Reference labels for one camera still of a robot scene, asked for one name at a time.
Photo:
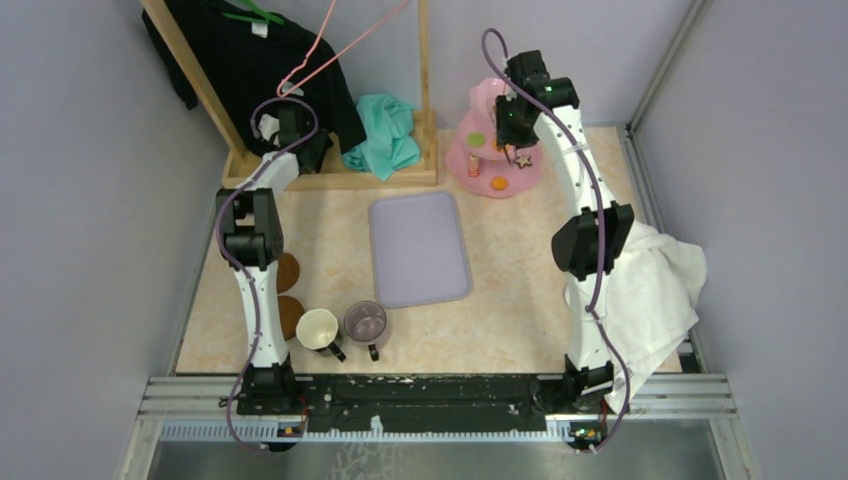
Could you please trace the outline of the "teal cloth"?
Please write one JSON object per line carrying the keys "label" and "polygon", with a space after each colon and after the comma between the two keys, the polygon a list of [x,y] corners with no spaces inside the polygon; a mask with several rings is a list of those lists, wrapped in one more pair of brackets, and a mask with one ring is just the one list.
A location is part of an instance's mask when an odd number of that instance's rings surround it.
{"label": "teal cloth", "polygon": [[415,121],[410,104],[387,93],[368,94],[359,97],[356,109],[366,139],[342,155],[347,169],[386,181],[419,163],[421,150],[413,138]]}

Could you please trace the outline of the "green round cookie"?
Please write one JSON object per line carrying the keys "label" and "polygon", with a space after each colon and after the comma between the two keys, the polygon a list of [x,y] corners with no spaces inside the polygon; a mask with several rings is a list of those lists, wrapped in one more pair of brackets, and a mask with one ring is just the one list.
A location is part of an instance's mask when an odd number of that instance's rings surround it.
{"label": "green round cookie", "polygon": [[471,132],[466,137],[466,144],[470,148],[481,148],[486,145],[486,136],[479,131]]}

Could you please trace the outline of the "green clothes hanger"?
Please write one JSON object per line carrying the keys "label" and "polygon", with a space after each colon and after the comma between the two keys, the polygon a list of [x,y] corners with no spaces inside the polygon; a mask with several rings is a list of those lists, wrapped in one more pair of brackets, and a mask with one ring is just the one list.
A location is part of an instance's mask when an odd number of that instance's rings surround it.
{"label": "green clothes hanger", "polygon": [[248,23],[259,23],[264,25],[284,25],[285,21],[278,15],[268,12],[251,0],[237,0],[237,3],[245,9],[244,13],[233,13],[222,11],[221,14],[231,20]]}

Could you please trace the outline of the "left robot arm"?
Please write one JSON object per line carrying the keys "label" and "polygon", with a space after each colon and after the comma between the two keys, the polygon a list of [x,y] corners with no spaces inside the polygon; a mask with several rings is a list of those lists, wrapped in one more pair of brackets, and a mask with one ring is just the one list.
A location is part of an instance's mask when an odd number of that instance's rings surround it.
{"label": "left robot arm", "polygon": [[313,108],[292,97],[268,100],[256,110],[273,103],[304,114],[306,125],[294,129],[292,141],[282,140],[278,150],[264,154],[236,187],[216,193],[213,233],[238,284],[248,339],[247,360],[225,408],[243,416],[287,414],[300,399],[280,323],[277,276],[284,235],[276,197],[300,176],[294,150],[312,140],[319,126]]}

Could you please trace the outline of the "white towel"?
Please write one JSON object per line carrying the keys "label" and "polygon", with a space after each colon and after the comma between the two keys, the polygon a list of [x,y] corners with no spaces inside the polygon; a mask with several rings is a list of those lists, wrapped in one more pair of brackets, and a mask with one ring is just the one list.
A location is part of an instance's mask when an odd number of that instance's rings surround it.
{"label": "white towel", "polygon": [[602,365],[612,362],[615,377],[605,400],[613,411],[635,396],[698,322],[695,308],[706,277],[701,247],[636,221],[614,269],[602,280],[596,304],[601,325],[620,354],[615,357],[585,311],[594,277],[578,283],[566,276],[563,298],[572,314],[568,354],[575,364],[592,355]]}

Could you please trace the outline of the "lavender serving tray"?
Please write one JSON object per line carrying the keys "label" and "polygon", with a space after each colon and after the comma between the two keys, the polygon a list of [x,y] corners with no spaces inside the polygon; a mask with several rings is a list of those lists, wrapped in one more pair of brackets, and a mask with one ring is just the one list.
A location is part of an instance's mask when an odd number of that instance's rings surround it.
{"label": "lavender serving tray", "polygon": [[368,211],[377,302],[396,309],[460,300],[472,290],[455,197],[446,191],[374,201]]}

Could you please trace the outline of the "star-shaped iced cookie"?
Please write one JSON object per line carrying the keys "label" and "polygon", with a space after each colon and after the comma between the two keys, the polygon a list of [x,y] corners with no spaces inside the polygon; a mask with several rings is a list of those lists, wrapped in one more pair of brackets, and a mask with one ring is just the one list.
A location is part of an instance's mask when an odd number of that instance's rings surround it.
{"label": "star-shaped iced cookie", "polygon": [[519,169],[529,168],[533,165],[533,159],[531,155],[517,155],[514,159],[514,165]]}

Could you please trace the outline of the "orange swirl cookie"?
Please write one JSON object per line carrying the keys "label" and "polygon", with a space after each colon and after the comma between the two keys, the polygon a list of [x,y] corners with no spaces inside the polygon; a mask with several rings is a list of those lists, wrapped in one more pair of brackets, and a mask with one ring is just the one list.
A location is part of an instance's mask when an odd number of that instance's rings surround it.
{"label": "orange swirl cookie", "polygon": [[493,191],[504,191],[509,187],[509,181],[501,176],[493,177],[489,184]]}

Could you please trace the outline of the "red striped cake piece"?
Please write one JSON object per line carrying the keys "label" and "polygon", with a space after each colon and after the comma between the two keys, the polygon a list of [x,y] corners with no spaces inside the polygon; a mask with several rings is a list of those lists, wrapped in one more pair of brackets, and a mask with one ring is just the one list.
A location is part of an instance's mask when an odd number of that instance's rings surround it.
{"label": "red striped cake piece", "polygon": [[467,175],[471,178],[477,178],[480,172],[480,161],[479,157],[474,154],[470,154],[468,156],[467,162]]}

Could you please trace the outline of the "brown saucer far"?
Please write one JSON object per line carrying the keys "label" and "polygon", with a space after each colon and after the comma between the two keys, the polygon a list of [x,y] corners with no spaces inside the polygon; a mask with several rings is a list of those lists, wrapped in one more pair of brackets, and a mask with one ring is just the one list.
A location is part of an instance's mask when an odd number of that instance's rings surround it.
{"label": "brown saucer far", "polygon": [[284,252],[278,260],[276,288],[278,294],[283,294],[292,289],[300,278],[300,264],[297,259],[288,252]]}

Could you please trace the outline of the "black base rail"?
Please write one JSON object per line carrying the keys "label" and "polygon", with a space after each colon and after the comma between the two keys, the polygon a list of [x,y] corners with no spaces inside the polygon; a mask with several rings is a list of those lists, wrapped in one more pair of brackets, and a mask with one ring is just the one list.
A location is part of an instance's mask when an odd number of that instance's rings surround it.
{"label": "black base rail", "polygon": [[310,433],[520,433],[546,416],[599,415],[601,397],[573,396],[560,374],[314,374],[283,388],[246,381],[235,395],[242,416],[293,415]]}

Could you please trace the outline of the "brown saucer near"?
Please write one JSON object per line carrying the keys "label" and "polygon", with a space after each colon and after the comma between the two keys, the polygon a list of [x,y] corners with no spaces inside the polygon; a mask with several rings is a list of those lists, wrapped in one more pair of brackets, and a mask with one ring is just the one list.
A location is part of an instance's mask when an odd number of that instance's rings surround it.
{"label": "brown saucer near", "polygon": [[299,300],[288,295],[279,295],[277,301],[283,338],[288,341],[296,337],[296,328],[305,308]]}

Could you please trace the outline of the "black t-shirt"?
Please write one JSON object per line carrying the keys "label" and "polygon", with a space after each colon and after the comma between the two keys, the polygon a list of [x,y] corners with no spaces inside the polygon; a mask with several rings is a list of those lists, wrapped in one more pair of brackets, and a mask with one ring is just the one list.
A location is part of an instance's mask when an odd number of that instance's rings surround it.
{"label": "black t-shirt", "polygon": [[266,23],[227,1],[167,4],[200,66],[249,151],[263,155],[272,145],[253,135],[250,117],[272,98],[279,81],[315,111],[321,129],[332,132],[346,153],[367,138],[335,51],[325,40],[279,15]]}

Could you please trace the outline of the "wooden clothes rack frame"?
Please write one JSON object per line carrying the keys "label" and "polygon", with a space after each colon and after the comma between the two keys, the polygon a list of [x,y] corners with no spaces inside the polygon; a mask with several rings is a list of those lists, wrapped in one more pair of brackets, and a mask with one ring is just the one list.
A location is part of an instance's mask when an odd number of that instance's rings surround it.
{"label": "wooden clothes rack frame", "polygon": [[[260,157],[248,150],[238,134],[166,3],[152,0],[143,1],[141,5],[229,147],[221,183],[227,188],[236,187],[258,168]],[[429,3],[418,1],[416,9],[421,108],[413,116],[414,138],[421,149],[419,163],[381,181],[370,173],[358,173],[346,168],[338,149],[333,147],[325,156],[321,172],[306,174],[294,180],[290,186],[292,190],[411,188],[435,186],[438,183],[437,122],[429,95]]]}

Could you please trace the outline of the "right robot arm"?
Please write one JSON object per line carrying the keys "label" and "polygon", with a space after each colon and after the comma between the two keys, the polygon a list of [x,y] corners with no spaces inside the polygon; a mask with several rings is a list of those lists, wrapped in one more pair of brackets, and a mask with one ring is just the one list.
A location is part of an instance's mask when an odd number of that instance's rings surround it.
{"label": "right robot arm", "polygon": [[601,321],[606,278],[622,253],[635,213],[631,205],[617,201],[602,179],[572,81],[551,77],[538,50],[508,59],[498,74],[508,89],[495,100],[497,145],[516,149],[542,145],[570,208],[568,221],[551,239],[554,262],[566,275],[566,300],[573,317],[563,398],[572,410],[588,412],[612,390],[615,371],[623,365]]}

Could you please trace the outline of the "brown saucer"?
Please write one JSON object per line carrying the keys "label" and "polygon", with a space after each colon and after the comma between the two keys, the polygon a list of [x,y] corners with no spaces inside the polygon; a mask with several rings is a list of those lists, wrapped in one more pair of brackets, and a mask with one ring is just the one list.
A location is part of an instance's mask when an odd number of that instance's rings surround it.
{"label": "brown saucer", "polygon": [[277,301],[283,338],[288,341],[296,337],[296,328],[305,308],[299,300],[288,295],[279,295]]}
{"label": "brown saucer", "polygon": [[276,288],[278,294],[283,294],[292,289],[300,278],[300,264],[297,259],[288,252],[284,252],[278,260]]}

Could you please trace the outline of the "pink three-tier cake stand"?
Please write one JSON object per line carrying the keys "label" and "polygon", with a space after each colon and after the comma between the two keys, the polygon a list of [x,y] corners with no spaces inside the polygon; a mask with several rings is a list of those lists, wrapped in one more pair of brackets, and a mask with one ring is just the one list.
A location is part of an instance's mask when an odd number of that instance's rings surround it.
{"label": "pink three-tier cake stand", "polygon": [[[507,164],[503,148],[496,142],[495,100],[506,91],[506,84],[498,78],[487,78],[469,92],[469,109],[458,124],[451,144],[445,155],[445,165],[453,179],[464,190],[491,198],[509,198],[535,188],[542,178],[543,149],[539,146],[518,149],[509,147],[510,155],[531,155],[533,165],[519,169]],[[479,131],[486,136],[486,145],[470,148],[466,144],[469,133]],[[480,172],[477,178],[467,175],[470,154],[477,155]],[[501,176],[509,181],[504,191],[493,191],[489,184],[493,177]]]}

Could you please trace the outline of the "pink food tongs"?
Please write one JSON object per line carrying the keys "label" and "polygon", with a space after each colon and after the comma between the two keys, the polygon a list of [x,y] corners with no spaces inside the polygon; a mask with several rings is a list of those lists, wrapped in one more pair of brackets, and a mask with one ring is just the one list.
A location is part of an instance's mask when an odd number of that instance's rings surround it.
{"label": "pink food tongs", "polygon": [[510,155],[509,146],[505,146],[503,148],[503,153],[507,164],[513,166],[515,164],[515,159],[513,156]]}

